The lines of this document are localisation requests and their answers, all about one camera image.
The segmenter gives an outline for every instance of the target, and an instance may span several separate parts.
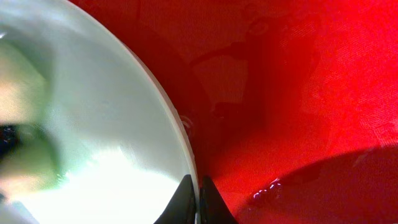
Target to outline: red cloth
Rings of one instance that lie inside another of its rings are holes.
[[[395,0],[73,0],[152,70],[236,215],[277,177],[398,141]]]

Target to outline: curved rim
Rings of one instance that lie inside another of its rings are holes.
[[[101,28],[104,33],[107,33],[115,42],[118,43],[121,50],[123,50],[125,53],[127,53],[130,56],[132,62],[138,66],[138,68],[141,70],[141,72],[146,74],[147,80],[150,82],[153,89],[155,90],[156,95],[160,101],[160,104],[162,105],[164,111],[166,112],[166,115],[169,117],[169,120],[170,120],[170,122],[174,128],[174,131],[177,134],[178,140],[180,141],[180,144],[182,146],[183,153],[185,155],[185,159],[187,161],[188,168],[190,170],[190,175],[192,177],[193,189],[195,191],[195,201],[197,203],[197,209],[198,209],[199,208],[199,186],[198,186],[197,170],[196,170],[196,165],[195,165],[195,160],[194,160],[195,156],[193,155],[192,148],[189,143],[188,136],[183,127],[180,116],[178,115],[177,110],[174,108],[170,98],[167,96],[165,90],[162,88],[162,86],[157,81],[156,77],[152,74],[152,72],[149,70],[149,68],[147,68],[146,65],[139,59],[139,57],[134,52],[129,50],[127,48],[127,46],[125,46],[104,25],[102,25],[100,22],[98,22],[94,17],[89,15],[87,12],[85,12],[84,10],[82,10],[81,8],[76,6],[74,3],[72,3],[68,0],[61,0],[60,3],[64,3],[71,10],[78,11],[82,16],[84,16],[86,19],[91,21],[94,25]]]

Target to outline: white plate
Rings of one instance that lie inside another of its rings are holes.
[[[153,223],[185,174],[198,193],[178,114],[101,24],[67,1],[0,0],[4,31],[52,87],[43,125],[61,155],[62,186],[21,200],[39,223]]]

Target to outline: black pointed object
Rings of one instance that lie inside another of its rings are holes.
[[[185,175],[155,224],[193,224],[195,223],[195,213],[192,178],[191,175]]]
[[[200,216],[201,224],[238,224],[209,177],[203,178],[200,189]]]

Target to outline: red background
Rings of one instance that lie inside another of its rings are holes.
[[[398,140],[395,0],[73,0],[149,67],[236,216],[320,159]]]

